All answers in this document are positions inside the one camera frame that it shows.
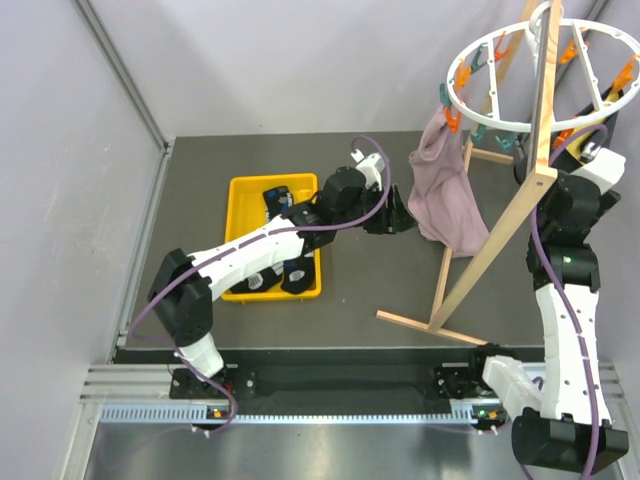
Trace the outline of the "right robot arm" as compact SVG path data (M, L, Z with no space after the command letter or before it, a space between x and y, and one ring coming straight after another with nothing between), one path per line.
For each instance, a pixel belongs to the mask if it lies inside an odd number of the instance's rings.
M543 323L541 387L524 364L496 346L467 370L476 394L495 393L512 420L511 445L522 465L579 473L603 470L629 449L612 426L600 385L596 310L598 258L586 239L620 199L614 186L623 156L604 147L570 173L561 172L533 210L527 267Z

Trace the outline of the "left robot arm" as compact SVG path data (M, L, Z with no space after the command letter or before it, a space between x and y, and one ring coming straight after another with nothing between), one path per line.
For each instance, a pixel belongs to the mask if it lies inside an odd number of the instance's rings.
M361 227L395 235L415 220L396 185L360 167L341 167L310 199L279 208L262 227L210 250L165 255L148 296L179 356L205 396L226 387L227 374L211 329L213 304L226 291L269 267L302 259L331 243L338 231Z

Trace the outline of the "white round clip hanger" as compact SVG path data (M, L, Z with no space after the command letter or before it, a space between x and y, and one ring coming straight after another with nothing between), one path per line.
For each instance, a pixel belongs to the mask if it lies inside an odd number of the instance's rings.
M534 1L532 5L535 12L539 14L541 12L540 4L547 2L549 1ZM584 37L586 33L591 31L626 45L632 52L631 59L611 84L613 91L620 89L624 91L624 96L616 102L603 102L601 99L602 91L600 90L599 78L594 73L589 57L589 46ZM512 49L518 47L521 40L525 40L529 46L534 62L533 73L536 77L541 28L529 13L524 12L522 21L507 25L474 40L459 53L449 67L446 81L440 85L440 98L443 107L452 107L461 113L461 117L464 116L477 124L484 124L492 129L529 133L532 120L527 122L507 120L502 117L500 109L499 83L502 74L498 71L497 66L506 64L506 57ZM607 24L586 19L565 19L562 7L556 66L558 64L566 65L574 58L578 58L580 61L594 110L589 115L562 121L557 121L554 116L552 132L593 125L624 108L639 93L639 41L630 34ZM487 69L489 81L488 106L485 113L471 109L459 96L459 91L466 86L470 76L482 68Z

